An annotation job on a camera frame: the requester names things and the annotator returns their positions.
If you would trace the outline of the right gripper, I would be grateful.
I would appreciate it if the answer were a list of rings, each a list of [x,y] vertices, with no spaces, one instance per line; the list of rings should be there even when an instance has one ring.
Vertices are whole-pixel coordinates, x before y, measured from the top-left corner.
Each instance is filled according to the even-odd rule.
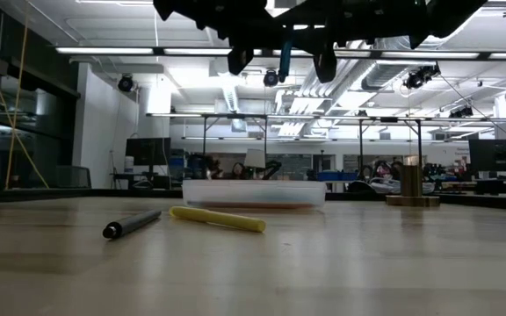
[[[320,83],[335,79],[334,44],[411,34],[411,0],[305,0],[273,16],[267,0],[154,0],[165,21],[176,13],[200,30],[213,29],[233,48],[228,71],[239,75],[252,61],[253,49],[322,49],[314,57]]]

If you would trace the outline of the brass cylinder stand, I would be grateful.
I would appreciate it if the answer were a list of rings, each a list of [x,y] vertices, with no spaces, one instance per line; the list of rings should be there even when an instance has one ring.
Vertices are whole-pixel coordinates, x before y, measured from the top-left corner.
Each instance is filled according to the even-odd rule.
[[[386,196],[386,204],[402,207],[439,207],[439,197],[423,194],[421,169],[415,165],[404,165],[401,169],[401,193]]]

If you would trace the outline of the white lampshade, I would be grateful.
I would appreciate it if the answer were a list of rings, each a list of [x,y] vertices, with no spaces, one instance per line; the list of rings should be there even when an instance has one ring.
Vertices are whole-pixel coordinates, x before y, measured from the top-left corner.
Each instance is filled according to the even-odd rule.
[[[265,152],[261,149],[248,149],[243,165],[248,168],[264,169]]]

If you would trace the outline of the black computer monitor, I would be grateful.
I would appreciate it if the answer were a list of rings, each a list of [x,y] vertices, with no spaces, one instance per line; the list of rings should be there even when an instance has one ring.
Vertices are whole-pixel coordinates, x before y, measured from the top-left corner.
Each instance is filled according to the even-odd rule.
[[[474,171],[506,171],[506,140],[469,140]]]
[[[126,140],[126,156],[134,158],[134,166],[167,165],[171,138],[132,138]]]

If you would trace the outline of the thin black pen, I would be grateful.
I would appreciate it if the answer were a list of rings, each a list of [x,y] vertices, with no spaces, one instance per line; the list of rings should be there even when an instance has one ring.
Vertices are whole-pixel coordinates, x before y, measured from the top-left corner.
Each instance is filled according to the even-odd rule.
[[[108,240],[119,239],[159,219],[161,215],[162,211],[151,210],[110,222],[103,229],[102,236]]]

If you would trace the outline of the grey mesh chair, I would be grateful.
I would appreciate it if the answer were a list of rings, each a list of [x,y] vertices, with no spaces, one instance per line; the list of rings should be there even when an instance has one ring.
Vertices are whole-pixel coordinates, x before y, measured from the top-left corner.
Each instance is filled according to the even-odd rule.
[[[91,189],[90,170],[80,166],[56,167],[56,187],[61,189]]]

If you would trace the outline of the clear pencil box orange lid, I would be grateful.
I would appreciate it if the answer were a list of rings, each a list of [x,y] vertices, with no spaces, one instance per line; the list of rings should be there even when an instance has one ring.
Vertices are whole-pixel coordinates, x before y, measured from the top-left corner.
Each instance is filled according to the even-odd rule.
[[[326,185],[309,181],[274,180],[184,180],[184,203],[189,202],[277,202],[325,204]]]

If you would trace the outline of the yellow highlighter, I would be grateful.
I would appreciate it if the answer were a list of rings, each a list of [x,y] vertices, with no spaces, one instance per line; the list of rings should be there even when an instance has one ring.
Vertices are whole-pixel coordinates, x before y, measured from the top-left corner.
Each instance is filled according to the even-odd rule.
[[[263,233],[266,228],[266,223],[261,219],[224,212],[214,212],[206,209],[173,206],[170,208],[170,215],[178,219],[215,224],[219,226],[229,226],[255,233]]]

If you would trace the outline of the black workbench frame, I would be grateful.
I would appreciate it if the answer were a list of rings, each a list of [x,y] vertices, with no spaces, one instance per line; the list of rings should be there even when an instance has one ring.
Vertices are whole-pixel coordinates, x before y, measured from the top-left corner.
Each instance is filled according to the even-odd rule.
[[[186,134],[180,137],[181,140],[201,140],[202,141],[202,152],[201,155],[206,155],[206,141],[207,140],[258,140],[262,141],[264,144],[264,148],[261,150],[262,158],[263,160],[258,165],[259,168],[265,167],[266,162],[266,156],[267,156],[267,129],[268,129],[268,122],[269,122],[269,116],[266,114],[252,114],[252,113],[198,113],[198,112],[192,112],[192,113],[147,113],[147,117],[151,118],[161,118],[161,119],[177,119],[177,118],[183,118],[183,119],[201,119],[203,126],[202,126],[202,136],[201,137],[187,137]],[[256,122],[258,119],[262,119],[264,121],[264,125],[260,125],[260,129],[263,131],[264,135],[259,138],[232,138],[232,137],[208,137],[207,131],[214,126],[219,119],[240,119],[240,120],[247,120],[252,119],[254,122]]]
[[[422,122],[424,122],[424,118],[416,117],[356,117],[356,121],[358,122],[358,144],[359,144],[359,158],[358,158],[358,166],[359,169],[362,169],[363,166],[363,154],[364,154],[364,145],[363,145],[363,135],[365,130],[363,129],[363,123],[365,121],[379,123],[404,123],[413,133],[417,136],[417,146],[418,146],[418,167],[419,169],[423,168],[423,138],[422,138]]]

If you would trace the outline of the blue storage bin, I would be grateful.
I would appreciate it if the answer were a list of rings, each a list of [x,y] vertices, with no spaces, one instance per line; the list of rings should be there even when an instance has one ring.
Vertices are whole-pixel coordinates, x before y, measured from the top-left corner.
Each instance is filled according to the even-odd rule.
[[[320,182],[348,182],[356,181],[358,179],[357,172],[342,172],[326,170],[317,174],[317,179]]]

